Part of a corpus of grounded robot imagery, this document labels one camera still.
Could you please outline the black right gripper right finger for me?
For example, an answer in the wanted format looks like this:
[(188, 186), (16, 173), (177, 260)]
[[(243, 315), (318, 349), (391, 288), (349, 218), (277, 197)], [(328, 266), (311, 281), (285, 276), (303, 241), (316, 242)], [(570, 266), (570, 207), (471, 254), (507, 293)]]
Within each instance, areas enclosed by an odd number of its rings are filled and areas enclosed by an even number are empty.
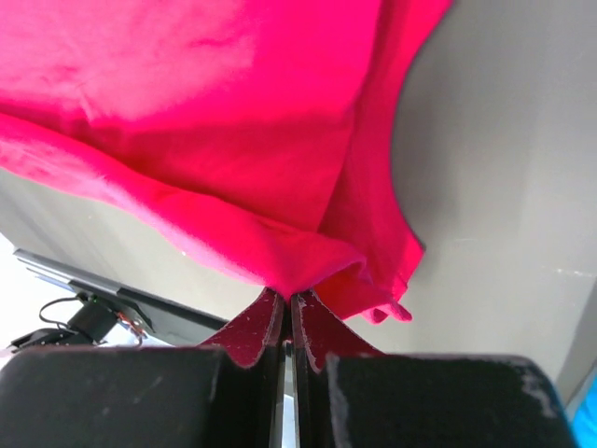
[(573, 447), (536, 364), (500, 355), (390, 355), (312, 292), (290, 302), (301, 447)]

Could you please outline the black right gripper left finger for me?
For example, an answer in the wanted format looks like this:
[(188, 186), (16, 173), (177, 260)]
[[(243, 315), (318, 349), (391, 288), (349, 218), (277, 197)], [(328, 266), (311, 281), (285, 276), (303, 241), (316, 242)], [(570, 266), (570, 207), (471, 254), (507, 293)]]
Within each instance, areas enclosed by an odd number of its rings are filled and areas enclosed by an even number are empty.
[(285, 302), (194, 347), (32, 348), (1, 371), (5, 447), (277, 447)]

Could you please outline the red t shirt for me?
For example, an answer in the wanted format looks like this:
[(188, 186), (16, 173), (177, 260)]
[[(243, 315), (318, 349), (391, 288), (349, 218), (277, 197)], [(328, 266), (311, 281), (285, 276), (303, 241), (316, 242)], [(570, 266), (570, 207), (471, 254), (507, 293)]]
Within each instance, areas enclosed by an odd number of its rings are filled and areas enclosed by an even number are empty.
[(340, 318), (408, 321), (399, 94), (447, 1), (5, 1), (1, 165)]

